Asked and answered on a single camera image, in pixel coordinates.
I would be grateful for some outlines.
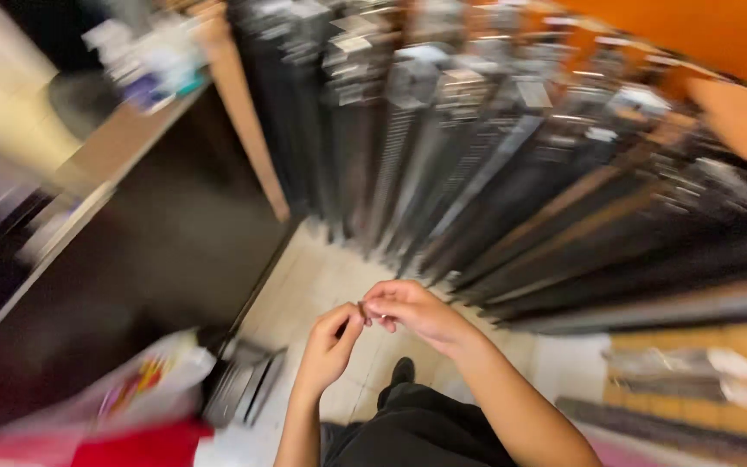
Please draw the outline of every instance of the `orange wall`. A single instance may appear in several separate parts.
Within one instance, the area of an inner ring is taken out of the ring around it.
[[[747,0],[556,0],[747,81]]]

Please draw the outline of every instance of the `tiled floor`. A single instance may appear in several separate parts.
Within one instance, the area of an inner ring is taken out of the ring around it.
[[[357,302],[377,281],[393,273],[376,261],[364,262],[358,253],[327,245],[318,228],[303,224],[267,280],[242,327],[242,335],[270,348],[288,347],[285,369],[251,429],[231,426],[198,447],[197,467],[272,465],[281,428],[304,351],[310,325],[321,313],[344,302]],[[496,332],[469,308],[458,308],[497,344],[527,378],[534,336]],[[327,389],[321,417],[339,423],[370,419],[376,399],[396,361],[410,356],[417,366],[417,382],[462,401],[472,395],[453,364],[404,328],[388,334],[378,326],[359,337],[347,371]]]

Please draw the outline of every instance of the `person's right hand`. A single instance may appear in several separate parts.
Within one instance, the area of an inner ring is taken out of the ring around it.
[[[396,331],[396,323],[401,323],[451,358],[475,336],[482,336],[460,313],[418,281],[377,282],[365,293],[363,310],[390,333]]]

